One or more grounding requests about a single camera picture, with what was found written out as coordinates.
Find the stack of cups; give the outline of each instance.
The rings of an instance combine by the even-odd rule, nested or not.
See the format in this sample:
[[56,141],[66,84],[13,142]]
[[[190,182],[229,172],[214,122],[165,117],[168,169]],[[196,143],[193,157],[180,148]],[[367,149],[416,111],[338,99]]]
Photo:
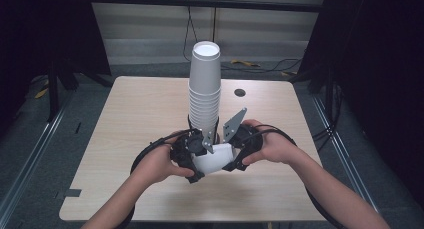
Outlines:
[[203,135],[215,130],[221,97],[221,62],[219,46],[203,41],[193,47],[190,80],[189,119],[194,128]]

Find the paper cup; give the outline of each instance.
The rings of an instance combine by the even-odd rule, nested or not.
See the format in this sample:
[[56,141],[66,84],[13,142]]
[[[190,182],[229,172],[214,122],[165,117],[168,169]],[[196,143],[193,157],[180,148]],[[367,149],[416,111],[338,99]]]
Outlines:
[[228,163],[234,161],[235,150],[228,143],[213,145],[213,154],[208,152],[206,155],[193,158],[196,168],[205,173],[210,174],[220,171]]
[[213,42],[198,42],[193,47],[189,88],[199,94],[212,94],[221,88],[219,46]]

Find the table top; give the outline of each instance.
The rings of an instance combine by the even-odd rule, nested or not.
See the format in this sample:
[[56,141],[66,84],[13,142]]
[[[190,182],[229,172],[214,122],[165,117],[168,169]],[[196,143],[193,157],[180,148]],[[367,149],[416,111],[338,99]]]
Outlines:
[[[238,97],[234,91],[243,89]],[[290,135],[320,163],[293,86],[288,82],[222,80],[220,125],[243,107]],[[88,220],[129,175],[151,141],[187,129],[188,79],[116,79],[60,211],[66,221]],[[296,173],[282,163],[257,162],[246,171],[219,171],[189,184],[171,176],[149,187],[136,204],[135,221],[255,222],[324,220]]]

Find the forearm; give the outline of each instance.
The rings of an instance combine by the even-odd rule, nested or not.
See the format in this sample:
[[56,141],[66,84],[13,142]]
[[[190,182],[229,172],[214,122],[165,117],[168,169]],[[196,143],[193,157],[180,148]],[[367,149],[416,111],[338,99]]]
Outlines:
[[128,216],[149,186],[143,178],[131,175],[82,228],[115,228]]
[[298,149],[289,165],[306,188],[337,221],[347,228],[389,228],[380,215],[309,155]]

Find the white wall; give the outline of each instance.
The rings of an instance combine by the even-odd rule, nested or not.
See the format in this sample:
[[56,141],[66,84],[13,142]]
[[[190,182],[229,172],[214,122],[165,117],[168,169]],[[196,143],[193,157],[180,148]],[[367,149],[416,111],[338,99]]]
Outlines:
[[[322,3],[322,0],[245,1]],[[111,64],[123,63],[123,61],[156,62],[146,58],[157,54],[164,55],[168,59],[172,58],[171,61],[184,59],[182,46],[188,19],[186,7],[93,3],[93,8],[105,40],[107,53],[112,58]],[[212,8],[191,8],[191,14],[199,40],[212,40],[215,33],[215,41],[221,46],[221,50],[232,48],[227,50],[229,56],[239,54],[242,57],[250,56],[249,45],[274,47],[275,43],[287,41],[307,43],[317,18],[316,13],[245,9],[217,9],[215,12]],[[190,55],[193,44],[194,35],[190,28],[187,55]],[[265,59],[265,55],[275,58],[284,57],[278,50],[263,53],[262,57],[259,56],[262,59]]]

